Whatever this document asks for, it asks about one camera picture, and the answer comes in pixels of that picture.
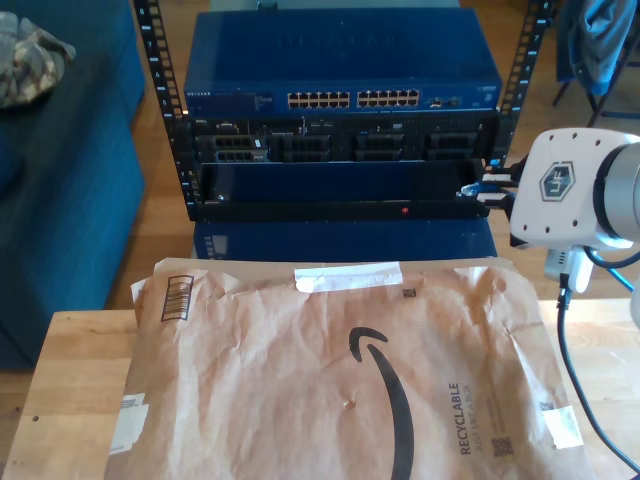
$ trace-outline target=metal rack post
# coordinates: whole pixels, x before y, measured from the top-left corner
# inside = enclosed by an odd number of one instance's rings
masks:
[[[189,119],[180,102],[160,4],[158,0],[133,0],[133,4],[187,212],[191,220],[197,221],[200,192],[193,166],[196,151]]]
[[[538,60],[542,37],[549,26],[553,2],[550,0],[530,0],[524,24],[518,39],[516,54],[511,65],[502,106],[500,107],[499,128],[490,167],[502,167],[507,160],[509,147],[520,118],[520,112]]]

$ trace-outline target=camouflage fabric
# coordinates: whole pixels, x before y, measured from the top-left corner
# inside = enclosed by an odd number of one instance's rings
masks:
[[[31,103],[53,89],[75,55],[28,19],[0,12],[0,108]]]

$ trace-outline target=blue couch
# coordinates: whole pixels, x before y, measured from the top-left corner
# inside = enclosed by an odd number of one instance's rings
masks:
[[[48,98],[0,112],[17,172],[0,182],[0,368],[29,367],[54,312],[106,302],[144,190],[130,130],[144,74],[127,0],[1,8],[77,50]]]

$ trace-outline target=amazon smile logo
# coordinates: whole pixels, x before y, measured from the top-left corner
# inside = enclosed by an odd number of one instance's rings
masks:
[[[382,333],[367,327],[356,327],[349,332],[349,349],[353,358],[362,362],[360,354],[360,337],[371,337],[376,340],[388,342],[387,337]],[[391,402],[391,413],[393,415],[393,435],[395,439],[393,453],[393,468],[391,469],[391,480],[409,480],[411,468],[413,467],[413,420],[407,395],[402,388],[400,378],[393,370],[393,367],[374,345],[367,345],[373,359],[378,365],[384,384],[387,387],[387,394]]]

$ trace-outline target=wooden floor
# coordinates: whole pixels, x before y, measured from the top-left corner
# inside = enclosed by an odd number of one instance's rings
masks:
[[[526,2],[521,0],[463,1],[478,12],[489,45],[504,78],[509,73],[515,45],[522,26]],[[195,14],[207,10],[208,1],[162,0],[163,17],[171,57],[182,85],[185,77]],[[609,102],[610,109],[640,111],[637,73],[625,72]],[[109,308],[131,307],[129,286],[150,275],[156,262],[166,257],[191,254],[193,224],[189,221],[180,193],[175,167],[164,131],[155,94],[147,81],[147,96],[133,126],[135,144],[147,182],[146,197],[140,207],[129,247],[114,283]],[[555,29],[546,36],[525,103],[510,161],[528,151],[535,137],[544,130],[584,126],[590,109],[584,93],[572,85],[560,103],[552,107],[558,85],[555,82]],[[601,120],[598,127],[640,134],[640,121]],[[512,260],[529,278],[541,298],[555,298],[557,285],[543,278],[545,253],[542,250],[519,251],[509,247],[508,224],[500,213],[490,217],[498,253]],[[638,278],[640,268],[629,268],[629,278]],[[591,298],[626,297],[628,294],[606,272],[598,271],[585,295]],[[0,372],[0,472],[6,461],[19,410],[24,404],[30,373]]]

